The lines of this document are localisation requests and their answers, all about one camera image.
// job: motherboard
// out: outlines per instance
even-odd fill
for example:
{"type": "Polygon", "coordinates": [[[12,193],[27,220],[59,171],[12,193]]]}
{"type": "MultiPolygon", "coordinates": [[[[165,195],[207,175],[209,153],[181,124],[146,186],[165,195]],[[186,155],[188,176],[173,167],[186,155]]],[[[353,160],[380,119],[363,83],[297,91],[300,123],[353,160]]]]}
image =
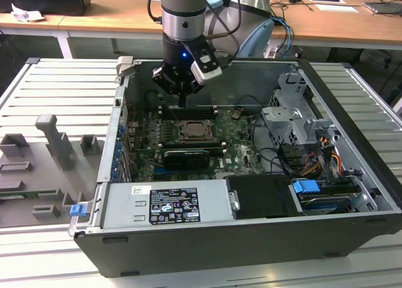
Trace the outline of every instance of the motherboard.
{"type": "Polygon", "coordinates": [[[161,108],[129,126],[136,182],[223,179],[262,174],[251,142],[251,117],[241,108],[161,108]]]}

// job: black cable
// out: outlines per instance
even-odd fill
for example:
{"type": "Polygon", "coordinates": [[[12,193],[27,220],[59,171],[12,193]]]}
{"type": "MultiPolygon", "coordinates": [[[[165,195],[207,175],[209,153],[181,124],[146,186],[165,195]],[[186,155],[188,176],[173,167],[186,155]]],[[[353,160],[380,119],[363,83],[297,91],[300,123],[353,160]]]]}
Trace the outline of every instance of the black cable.
{"type": "Polygon", "coordinates": [[[237,40],[237,38],[233,35],[233,34],[229,34],[231,31],[230,29],[227,27],[227,25],[225,24],[225,22],[223,22],[223,20],[220,18],[218,12],[208,3],[207,1],[207,6],[208,8],[214,13],[214,15],[216,16],[217,20],[219,21],[219,23],[225,28],[225,30],[227,31],[228,35],[231,36],[231,38],[233,39],[234,43],[237,46],[236,51],[231,55],[231,58],[229,59],[229,63],[231,61],[233,61],[236,58],[236,55],[239,53],[240,51],[240,44],[239,41],[237,40]]]}
{"type": "Polygon", "coordinates": [[[146,10],[148,12],[148,16],[154,21],[154,22],[159,22],[161,18],[157,18],[155,16],[153,16],[152,14],[152,10],[151,10],[151,1],[152,0],[148,0],[148,2],[146,3],[146,10]]]}
{"type": "MultiPolygon", "coordinates": [[[[2,32],[1,30],[0,30],[0,33],[1,33],[2,35],[4,35],[4,36],[7,36],[7,35],[4,34],[4,32],[2,32]]],[[[14,43],[11,41],[10,37],[8,38],[8,43],[10,43],[11,46],[14,47],[15,51],[17,51],[17,53],[19,54],[20,57],[24,57],[24,55],[18,50],[18,48],[16,47],[16,45],[14,45],[14,43]]]]}
{"type": "Polygon", "coordinates": [[[402,61],[399,62],[398,66],[396,66],[395,70],[393,70],[393,72],[391,73],[391,75],[387,78],[387,80],[385,81],[385,83],[381,86],[380,90],[378,91],[378,94],[381,95],[382,91],[384,90],[385,86],[388,84],[389,80],[392,79],[392,76],[394,76],[394,74],[396,73],[396,71],[398,71],[398,69],[402,66],[402,61]]]}
{"type": "Polygon", "coordinates": [[[286,26],[284,26],[284,27],[285,27],[285,38],[283,39],[281,45],[278,47],[278,49],[276,50],[276,52],[279,53],[279,54],[282,55],[282,56],[286,56],[286,55],[288,54],[290,48],[291,48],[292,43],[293,43],[293,39],[294,39],[294,36],[295,36],[295,32],[294,32],[293,28],[292,28],[291,26],[289,26],[288,23],[286,22],[286,18],[285,18],[285,9],[287,9],[286,5],[285,5],[285,4],[282,4],[282,3],[280,3],[280,2],[277,2],[277,4],[279,4],[278,6],[279,6],[279,8],[280,8],[281,11],[282,11],[283,22],[284,22],[284,24],[285,24],[286,26]],[[286,40],[287,40],[288,37],[289,37],[289,35],[288,35],[288,29],[289,29],[289,31],[290,31],[290,44],[289,44],[289,49],[286,50],[285,53],[280,53],[279,51],[280,51],[280,50],[282,49],[282,47],[285,45],[286,40]]]}
{"type": "Polygon", "coordinates": [[[216,35],[207,35],[207,36],[205,36],[205,38],[207,40],[213,40],[215,38],[224,38],[225,36],[232,35],[237,30],[239,30],[239,28],[241,26],[241,4],[240,4],[240,0],[237,0],[237,9],[239,11],[239,16],[238,16],[239,20],[237,21],[237,26],[232,31],[227,32],[227,33],[218,33],[216,35]]]}
{"type": "Polygon", "coordinates": [[[261,104],[261,102],[260,102],[258,99],[256,99],[255,96],[249,95],[249,94],[246,94],[246,95],[243,95],[242,97],[240,97],[240,98],[234,103],[234,106],[237,107],[237,106],[240,104],[240,102],[241,102],[244,98],[246,98],[246,97],[252,98],[253,100],[256,101],[256,103],[258,103],[258,104],[261,106],[261,108],[263,108],[263,104],[261,104]]]}

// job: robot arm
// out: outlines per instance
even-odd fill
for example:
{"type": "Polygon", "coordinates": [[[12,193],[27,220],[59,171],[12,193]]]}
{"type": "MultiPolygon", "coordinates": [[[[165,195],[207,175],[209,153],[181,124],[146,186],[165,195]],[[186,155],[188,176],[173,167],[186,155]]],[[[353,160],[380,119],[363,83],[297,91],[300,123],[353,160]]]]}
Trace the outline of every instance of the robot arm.
{"type": "MultiPolygon", "coordinates": [[[[163,25],[163,63],[154,69],[153,80],[167,93],[177,95],[181,108],[186,106],[188,95],[197,93],[210,79],[222,74],[214,47],[234,57],[239,52],[239,44],[245,44],[249,36],[262,35],[257,39],[266,44],[271,35],[266,28],[269,27],[266,22],[272,22],[269,0],[232,0],[219,15],[213,12],[208,16],[205,15],[207,0],[161,0],[159,19],[152,16],[150,1],[149,15],[163,25]],[[228,35],[235,40],[237,50],[226,40],[228,35]]],[[[230,59],[225,61],[225,66],[229,62],[230,59]]]]}
{"type": "Polygon", "coordinates": [[[197,93],[222,70],[203,32],[207,0],[161,0],[163,63],[153,80],[167,93],[186,96],[197,93]]]}

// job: metal bracket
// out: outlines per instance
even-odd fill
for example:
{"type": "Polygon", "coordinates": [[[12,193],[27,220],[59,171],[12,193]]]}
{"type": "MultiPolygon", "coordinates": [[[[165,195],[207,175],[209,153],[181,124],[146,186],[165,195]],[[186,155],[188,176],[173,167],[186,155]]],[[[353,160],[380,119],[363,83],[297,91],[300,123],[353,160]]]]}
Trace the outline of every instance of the metal bracket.
{"type": "Polygon", "coordinates": [[[303,125],[303,129],[307,134],[306,140],[317,140],[315,137],[315,131],[317,130],[327,131],[331,127],[335,127],[335,125],[330,119],[306,120],[306,122],[303,125]]]}

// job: aluminum profile table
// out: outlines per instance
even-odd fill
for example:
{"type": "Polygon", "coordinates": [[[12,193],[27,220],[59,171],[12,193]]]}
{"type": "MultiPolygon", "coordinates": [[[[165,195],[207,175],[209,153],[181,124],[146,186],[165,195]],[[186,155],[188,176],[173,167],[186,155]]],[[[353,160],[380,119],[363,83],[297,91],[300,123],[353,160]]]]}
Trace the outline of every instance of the aluminum profile table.
{"type": "Polygon", "coordinates": [[[70,141],[83,134],[104,140],[116,92],[116,60],[43,58],[26,64],[0,97],[0,139],[22,133],[45,141],[35,128],[40,114],[56,114],[57,128],[70,141]]]}
{"type": "MultiPolygon", "coordinates": [[[[312,63],[332,94],[402,182],[402,120],[353,69],[341,64],[312,63]]],[[[329,118],[317,98],[313,99],[324,118],[329,118]]]]}
{"type": "MultiPolygon", "coordinates": [[[[34,107],[36,107],[35,109],[42,107],[42,109],[47,109],[46,111],[55,113],[69,109],[70,114],[64,114],[65,118],[62,118],[61,115],[59,121],[60,125],[63,123],[66,127],[71,126],[70,129],[73,130],[71,133],[74,134],[72,138],[79,138],[79,133],[87,133],[86,130],[91,130],[93,126],[107,127],[108,107],[111,106],[111,103],[110,106],[107,103],[102,104],[103,101],[98,101],[98,99],[107,99],[112,96],[100,96],[98,92],[106,90],[111,92],[116,88],[115,75],[109,74],[112,71],[105,71],[101,75],[90,73],[99,73],[94,69],[114,69],[115,63],[115,60],[42,59],[35,66],[24,66],[0,101],[3,105],[0,110],[0,120],[6,121],[6,118],[10,116],[18,121],[14,123],[14,126],[13,122],[3,122],[1,129],[7,132],[16,126],[30,127],[31,124],[24,120],[24,117],[36,117],[37,115],[34,115],[33,112],[34,107]],[[34,92],[31,92],[31,97],[26,96],[25,90],[31,90],[34,87],[36,88],[34,90],[41,92],[35,97],[32,96],[34,92]],[[83,99],[87,101],[88,105],[79,105],[82,112],[81,117],[86,120],[76,117],[79,114],[72,112],[76,110],[76,108],[72,109],[73,105],[62,104],[63,101],[60,99],[66,97],[61,94],[66,94],[66,90],[71,92],[71,97],[77,98],[77,102],[83,102],[83,99]],[[23,97],[16,96],[22,93],[24,93],[23,97]],[[29,98],[30,100],[18,102],[19,98],[29,98]],[[44,105],[44,102],[48,104],[52,102],[48,98],[58,99],[58,104],[44,105]],[[17,103],[23,104],[23,106],[14,106],[16,99],[18,99],[17,103]],[[98,109],[99,106],[95,105],[97,101],[104,110],[98,109]],[[35,105],[27,106],[27,102],[35,102],[35,105]],[[22,110],[20,107],[25,107],[24,109],[28,111],[31,108],[27,107],[32,107],[32,110],[29,115],[20,118],[17,117],[23,116],[22,114],[10,113],[10,111],[22,110]],[[98,120],[91,121],[96,116],[103,116],[103,118],[95,118],[98,120]]],[[[402,163],[397,162],[398,159],[394,158],[397,156],[389,154],[402,149],[398,145],[399,138],[402,138],[400,119],[388,115],[391,108],[383,103],[353,70],[345,69],[340,64],[313,64],[313,66],[322,79],[329,84],[331,90],[337,95],[352,119],[362,128],[367,138],[370,138],[373,146],[388,161],[394,173],[399,174],[400,169],[397,166],[402,163]]],[[[320,107],[317,100],[314,99],[314,101],[325,116],[323,107],[320,107]]],[[[104,136],[103,131],[99,130],[99,138],[102,136],[104,136]]],[[[31,134],[27,139],[43,141],[43,137],[40,135],[31,134]]],[[[235,286],[245,288],[278,286],[321,288],[399,287],[402,285],[402,231],[395,235],[377,237],[344,258],[107,279],[99,275],[92,262],[69,237],[67,228],[68,224],[0,229],[0,266],[2,267],[0,268],[0,286],[30,288],[66,287],[68,285],[70,287],[97,285],[105,288],[235,286]]],[[[191,264],[191,260],[196,258],[192,258],[189,253],[185,255],[185,259],[191,264]]]]}

